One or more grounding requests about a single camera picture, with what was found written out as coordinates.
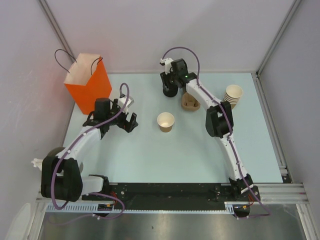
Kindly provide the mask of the brown paper coffee cup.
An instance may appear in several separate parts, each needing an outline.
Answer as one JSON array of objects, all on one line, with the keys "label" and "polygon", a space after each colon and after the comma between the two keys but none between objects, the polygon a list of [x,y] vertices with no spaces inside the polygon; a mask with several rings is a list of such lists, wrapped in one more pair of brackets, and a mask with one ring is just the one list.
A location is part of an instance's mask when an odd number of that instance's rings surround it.
[{"label": "brown paper coffee cup", "polygon": [[159,129],[164,133],[169,133],[175,123],[175,117],[169,112],[162,112],[157,116]]}]

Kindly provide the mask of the orange paper bag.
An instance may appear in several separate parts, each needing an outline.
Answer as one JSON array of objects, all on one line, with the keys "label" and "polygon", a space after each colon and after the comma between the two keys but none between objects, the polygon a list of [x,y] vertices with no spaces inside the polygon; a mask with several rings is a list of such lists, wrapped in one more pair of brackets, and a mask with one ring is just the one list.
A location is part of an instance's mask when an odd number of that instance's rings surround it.
[{"label": "orange paper bag", "polygon": [[64,85],[81,112],[88,115],[94,110],[96,99],[110,96],[112,85],[100,54],[79,53],[72,59]]}]

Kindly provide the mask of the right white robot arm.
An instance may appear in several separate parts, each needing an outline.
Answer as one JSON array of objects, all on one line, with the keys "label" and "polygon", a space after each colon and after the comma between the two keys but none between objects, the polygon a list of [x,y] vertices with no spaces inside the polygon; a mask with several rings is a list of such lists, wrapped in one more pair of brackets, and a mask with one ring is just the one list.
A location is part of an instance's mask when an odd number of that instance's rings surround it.
[{"label": "right white robot arm", "polygon": [[211,137],[217,138],[224,154],[231,196],[237,201],[242,201],[248,195],[254,198],[256,195],[252,177],[241,161],[234,140],[231,104],[212,95],[198,75],[188,72],[187,64],[182,58],[162,58],[160,64],[164,67],[164,72],[160,73],[164,95],[174,97],[178,89],[183,89],[205,109],[205,129]]}]

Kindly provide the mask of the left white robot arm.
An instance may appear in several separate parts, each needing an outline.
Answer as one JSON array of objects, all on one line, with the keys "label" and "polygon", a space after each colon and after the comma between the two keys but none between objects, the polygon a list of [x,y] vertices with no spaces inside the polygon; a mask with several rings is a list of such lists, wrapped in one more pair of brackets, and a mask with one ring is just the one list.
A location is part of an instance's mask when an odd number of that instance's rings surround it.
[{"label": "left white robot arm", "polygon": [[81,196],[93,193],[98,199],[110,196],[111,187],[106,176],[90,174],[82,176],[83,163],[89,151],[105,136],[111,126],[130,133],[139,124],[136,113],[127,120],[131,96],[98,98],[94,110],[89,113],[75,140],[67,147],[57,147],[47,154],[41,163],[40,192],[44,198],[76,202]]}]

